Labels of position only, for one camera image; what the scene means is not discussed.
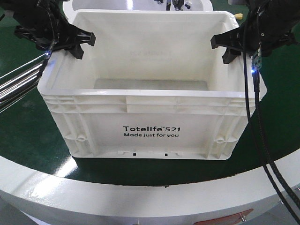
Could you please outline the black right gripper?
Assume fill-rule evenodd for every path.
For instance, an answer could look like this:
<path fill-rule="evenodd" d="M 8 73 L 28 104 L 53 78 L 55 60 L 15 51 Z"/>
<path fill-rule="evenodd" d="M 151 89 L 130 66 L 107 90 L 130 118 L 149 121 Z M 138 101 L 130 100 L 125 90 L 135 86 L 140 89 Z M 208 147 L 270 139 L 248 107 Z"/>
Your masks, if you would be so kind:
<path fill-rule="evenodd" d="M 246 5 L 250 14 L 241 27 L 215 34 L 210 40 L 212 49 L 226 47 L 222 56 L 224 64 L 242 55 L 243 37 L 246 51 L 253 54 L 261 48 L 263 57 L 284 45 L 300 44 L 292 32 L 300 22 L 298 0 L 247 0 Z"/>

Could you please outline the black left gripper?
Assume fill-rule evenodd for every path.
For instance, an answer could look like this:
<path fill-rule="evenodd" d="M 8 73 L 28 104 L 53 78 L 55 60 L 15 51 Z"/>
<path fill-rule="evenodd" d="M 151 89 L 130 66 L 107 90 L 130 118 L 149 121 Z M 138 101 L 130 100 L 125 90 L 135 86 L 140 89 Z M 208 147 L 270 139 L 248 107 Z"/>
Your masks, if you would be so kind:
<path fill-rule="evenodd" d="M 54 42 L 53 51 L 64 49 L 81 60 L 84 51 L 80 44 L 94 46 L 96 36 L 68 24 L 59 3 L 59 0 L 2 0 L 0 7 L 19 23 L 15 29 L 17 37 L 35 43 L 39 50 L 49 49 Z"/>

